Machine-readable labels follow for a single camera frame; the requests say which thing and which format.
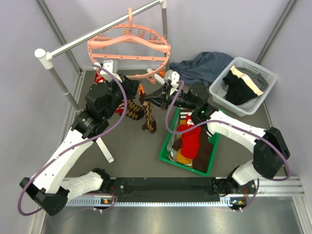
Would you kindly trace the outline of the brown argyle sock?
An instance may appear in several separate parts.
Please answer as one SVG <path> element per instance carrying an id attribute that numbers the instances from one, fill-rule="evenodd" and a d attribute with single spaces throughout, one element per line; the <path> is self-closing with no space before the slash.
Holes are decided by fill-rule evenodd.
<path id="1" fill-rule="evenodd" d="M 128 100 L 125 115 L 130 119 L 137 121 L 144 117 L 144 110 L 141 106 L 138 106 L 132 100 Z"/>
<path id="2" fill-rule="evenodd" d="M 152 113 L 152 104 L 149 102 L 144 102 L 143 105 L 145 123 L 142 126 L 142 130 L 148 130 L 150 133 L 156 132 L 156 121 Z"/>

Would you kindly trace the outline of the red white striped sock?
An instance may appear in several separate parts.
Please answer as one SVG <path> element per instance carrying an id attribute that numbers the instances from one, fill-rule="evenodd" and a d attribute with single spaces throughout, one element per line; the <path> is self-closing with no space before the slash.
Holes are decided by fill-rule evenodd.
<path id="1" fill-rule="evenodd" d="M 100 74 L 100 71 L 96 72 L 94 82 L 95 83 L 100 83 L 100 82 L 104 82 L 105 83 L 105 78 Z"/>
<path id="2" fill-rule="evenodd" d="M 115 113 L 119 114 L 119 115 L 122 115 L 123 110 L 124 110 L 124 106 L 125 106 L 125 103 L 124 103 L 124 101 L 122 101 L 121 104 L 115 110 Z"/>

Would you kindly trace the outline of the pink round clip hanger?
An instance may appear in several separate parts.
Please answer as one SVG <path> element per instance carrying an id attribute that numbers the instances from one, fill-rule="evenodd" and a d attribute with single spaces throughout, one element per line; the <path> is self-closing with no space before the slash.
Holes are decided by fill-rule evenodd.
<path id="1" fill-rule="evenodd" d="M 126 23 L 118 24 L 88 41 L 89 57 L 93 63 L 113 60 L 123 65 L 138 65 L 140 62 L 146 62 L 148 68 L 144 74 L 130 77 L 146 78 L 155 84 L 158 77 L 165 77 L 171 46 L 161 33 L 134 24 L 131 8 L 128 9 L 128 13 L 130 15 Z"/>

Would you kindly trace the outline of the red santa sock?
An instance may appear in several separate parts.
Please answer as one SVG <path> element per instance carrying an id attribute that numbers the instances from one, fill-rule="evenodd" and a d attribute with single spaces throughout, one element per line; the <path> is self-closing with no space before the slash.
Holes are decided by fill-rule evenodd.
<path id="1" fill-rule="evenodd" d="M 178 126 L 177 131 L 183 132 L 192 128 L 195 124 L 191 119 L 191 113 L 186 116 L 186 123 Z M 191 131 L 185 132 L 182 134 L 182 146 L 181 154 L 185 158 L 194 159 L 197 156 L 197 151 L 199 149 L 199 136 L 201 128 L 196 127 Z"/>

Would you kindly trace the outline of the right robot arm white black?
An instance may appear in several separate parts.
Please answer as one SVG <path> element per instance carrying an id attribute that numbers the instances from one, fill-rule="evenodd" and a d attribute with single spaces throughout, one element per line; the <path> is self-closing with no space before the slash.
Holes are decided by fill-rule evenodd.
<path id="1" fill-rule="evenodd" d="M 170 112 L 173 106 L 192 110 L 192 121 L 195 128 L 203 127 L 211 134 L 221 134 L 246 147 L 253 159 L 240 165 L 228 175 L 226 179 L 215 184 L 217 193 L 225 195 L 239 193 L 250 181 L 261 177 L 276 180 L 275 175 L 282 168 L 287 169 L 285 180 L 291 176 L 287 160 L 290 151 L 281 132 L 271 127 L 262 129 L 245 124 L 226 115 L 221 110 L 213 107 L 209 102 L 209 93 L 200 83 L 194 83 L 188 92 L 183 92 L 183 81 L 179 81 L 179 88 L 174 88 L 171 82 L 165 82 L 161 88 L 143 97 L 162 110 Z"/>

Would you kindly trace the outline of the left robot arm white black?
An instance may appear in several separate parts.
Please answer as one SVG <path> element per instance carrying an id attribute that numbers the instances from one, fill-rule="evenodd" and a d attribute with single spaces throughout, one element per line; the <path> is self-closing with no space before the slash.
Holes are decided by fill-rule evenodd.
<path id="1" fill-rule="evenodd" d="M 119 105 L 136 97 L 139 85 L 138 80 L 125 75 L 93 84 L 85 96 L 85 109 L 77 115 L 58 149 L 39 172 L 21 180 L 21 193 L 28 194 L 41 210 L 54 216 L 76 197 L 96 190 L 108 192 L 111 182 L 102 169 L 70 180 L 65 176 L 83 152 L 116 127 L 109 127 L 108 120 Z"/>

